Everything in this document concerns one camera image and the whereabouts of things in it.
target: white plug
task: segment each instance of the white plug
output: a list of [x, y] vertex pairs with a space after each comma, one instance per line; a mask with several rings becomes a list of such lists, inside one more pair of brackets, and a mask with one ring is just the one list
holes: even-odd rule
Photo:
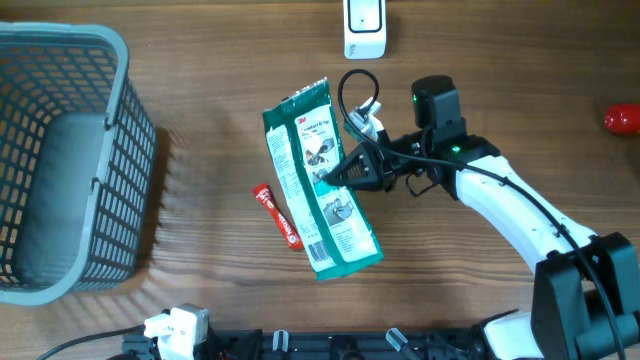
[[194, 346], [207, 339], [209, 311], [183, 304], [144, 321], [144, 336], [158, 338], [163, 360], [193, 360]]
[[377, 114], [378, 111], [380, 111], [382, 104], [377, 101], [374, 102], [373, 105], [371, 105], [369, 111], [367, 111], [365, 117], [362, 117], [358, 113], [359, 109], [369, 105], [371, 101], [373, 101], [373, 97], [370, 97], [367, 101], [365, 101], [362, 106], [351, 111], [349, 113], [349, 118], [351, 118], [351, 121], [356, 126], [356, 130], [358, 130], [363, 135], [368, 136], [371, 140], [378, 141], [378, 131], [384, 130], [384, 126], [382, 125], [382, 122], [378, 120], [374, 115]]

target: red ball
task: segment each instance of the red ball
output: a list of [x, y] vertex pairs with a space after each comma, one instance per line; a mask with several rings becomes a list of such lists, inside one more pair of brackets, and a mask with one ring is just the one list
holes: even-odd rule
[[620, 104], [609, 108], [604, 126], [611, 133], [631, 135], [640, 133], [640, 104]]

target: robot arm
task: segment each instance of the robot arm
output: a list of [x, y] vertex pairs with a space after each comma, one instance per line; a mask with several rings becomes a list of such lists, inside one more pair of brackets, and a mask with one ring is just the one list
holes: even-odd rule
[[[362, 142], [324, 180], [355, 190], [390, 191], [400, 176], [426, 174], [509, 241], [535, 275], [534, 296], [531, 313], [506, 315], [484, 326], [485, 343], [495, 357], [600, 359], [638, 343], [634, 314], [640, 312], [640, 275], [627, 239], [618, 233], [601, 238], [569, 219], [527, 185], [491, 143], [467, 135], [451, 78], [430, 76], [412, 85], [421, 130], [391, 141], [373, 117], [380, 108], [375, 96], [347, 114], [341, 90], [354, 73], [369, 76], [376, 87], [377, 80], [352, 70], [338, 87], [345, 127]], [[585, 292], [584, 278], [598, 291]]]
[[[503, 156], [485, 156], [470, 165], [507, 176], [541, 202], [556, 219], [560, 219], [580, 247], [591, 242], [589, 238], [595, 235], [592, 230], [553, 207], [513, 171]], [[511, 187], [470, 170], [458, 171], [455, 178], [459, 200], [484, 216], [518, 251], [532, 272], [535, 273], [536, 264], [547, 259], [549, 253], [557, 251], [564, 254], [573, 250], [553, 224]]]

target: black plastic bracket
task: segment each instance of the black plastic bracket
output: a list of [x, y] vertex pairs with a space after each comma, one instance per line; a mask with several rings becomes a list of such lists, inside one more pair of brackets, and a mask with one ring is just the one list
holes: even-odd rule
[[[582, 248], [614, 310], [625, 347], [640, 341], [640, 274], [636, 253], [624, 236], [594, 237]], [[615, 352], [613, 335], [596, 292], [585, 292], [573, 253], [551, 254], [536, 266], [531, 310], [533, 335], [546, 358], [600, 359]]]

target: white device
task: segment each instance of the white device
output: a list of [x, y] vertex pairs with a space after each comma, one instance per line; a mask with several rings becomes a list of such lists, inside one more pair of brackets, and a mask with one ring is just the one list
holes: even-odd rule
[[144, 321], [144, 336], [158, 338], [158, 351], [166, 360], [194, 360], [193, 347], [207, 339], [209, 311], [182, 304], [167, 314]]
[[344, 56], [377, 59], [387, 45], [386, 0], [343, 0]]

